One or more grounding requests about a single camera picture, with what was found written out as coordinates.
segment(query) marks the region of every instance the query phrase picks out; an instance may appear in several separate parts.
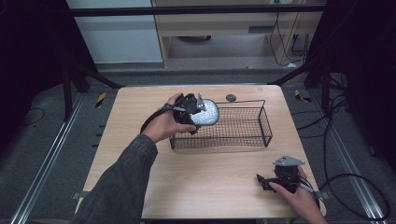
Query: wire basket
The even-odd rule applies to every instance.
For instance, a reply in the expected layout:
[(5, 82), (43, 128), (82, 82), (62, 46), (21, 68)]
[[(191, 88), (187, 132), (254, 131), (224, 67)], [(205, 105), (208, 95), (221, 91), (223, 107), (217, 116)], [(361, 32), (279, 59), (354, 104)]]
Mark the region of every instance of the wire basket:
[(272, 132), (262, 106), (243, 106), (247, 102), (217, 103), (219, 121), (202, 126), (198, 133), (176, 133), (169, 140), (172, 149), (221, 146), (268, 147)]

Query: wooden table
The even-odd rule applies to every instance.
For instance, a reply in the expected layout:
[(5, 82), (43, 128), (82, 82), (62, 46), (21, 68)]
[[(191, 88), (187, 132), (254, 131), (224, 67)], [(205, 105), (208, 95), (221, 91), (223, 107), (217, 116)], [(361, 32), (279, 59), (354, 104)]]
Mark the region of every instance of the wooden table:
[[(309, 162), (295, 130), (282, 90), (270, 85), (132, 87), (119, 90), (97, 149), (84, 190), (139, 134), (141, 125), (177, 92), (200, 92), (203, 98), (225, 102), (265, 100), (273, 138), (268, 147), (213, 147), (173, 150), (168, 140), (157, 144), (159, 154), (151, 169), (143, 219), (280, 218), (296, 217), (276, 193), (262, 190), (256, 174), (275, 177), (273, 161), (283, 155), (305, 161), (304, 171), (317, 189)], [(326, 213), (324, 205), (321, 211)]]

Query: finger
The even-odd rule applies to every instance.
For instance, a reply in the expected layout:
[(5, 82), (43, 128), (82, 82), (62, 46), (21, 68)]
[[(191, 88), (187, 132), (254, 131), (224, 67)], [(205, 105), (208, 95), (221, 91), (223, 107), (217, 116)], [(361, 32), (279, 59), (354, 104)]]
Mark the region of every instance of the finger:
[(186, 133), (186, 132), (192, 132), (192, 131), (196, 130), (196, 127), (194, 125), (190, 125), (190, 124), (177, 123), (176, 127), (177, 127), (178, 133)]
[(176, 93), (175, 95), (171, 96), (171, 97), (168, 99), (168, 104), (170, 104), (170, 105), (174, 104), (175, 101), (176, 101), (176, 99), (177, 99), (181, 94), (182, 94), (181, 92), (178, 92), (178, 93)]
[(302, 168), (300, 165), (297, 166), (297, 168), (298, 168), (298, 173), (299, 173), (299, 175), (300, 175), (302, 178), (306, 179), (306, 174), (305, 174), (303, 168)]
[(288, 190), (283, 188), (281, 185), (278, 185), (277, 183), (270, 182), (270, 186), (284, 198), (288, 198), (291, 195)]

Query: gray shirt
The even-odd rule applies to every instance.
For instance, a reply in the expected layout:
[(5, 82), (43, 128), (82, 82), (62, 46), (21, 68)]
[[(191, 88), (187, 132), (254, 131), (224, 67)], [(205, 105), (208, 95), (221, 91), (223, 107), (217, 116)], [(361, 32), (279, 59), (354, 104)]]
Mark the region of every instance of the gray shirt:
[(82, 200), (71, 223), (140, 223), (157, 154), (155, 143), (139, 134)]

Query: human hand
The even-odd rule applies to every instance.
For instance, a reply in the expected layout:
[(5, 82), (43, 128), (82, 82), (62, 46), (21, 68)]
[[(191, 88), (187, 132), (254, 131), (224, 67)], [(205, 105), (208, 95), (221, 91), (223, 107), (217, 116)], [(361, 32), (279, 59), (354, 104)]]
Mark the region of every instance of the human hand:
[[(301, 166), (298, 166), (298, 171), (300, 176), (306, 179), (306, 174)], [(277, 183), (270, 183), (270, 186), (286, 201), (288, 201), (299, 217), (308, 223), (327, 223), (326, 219), (321, 214), (314, 197), (308, 190), (299, 186), (295, 193), (290, 193)]]
[[(175, 103), (177, 97), (181, 93), (177, 93), (168, 99), (168, 104), (172, 105)], [(155, 143), (170, 137), (175, 133), (186, 133), (194, 131), (196, 127), (191, 124), (180, 124), (176, 123), (173, 117), (173, 111), (166, 111), (154, 120), (152, 120), (142, 134), (148, 136)]]

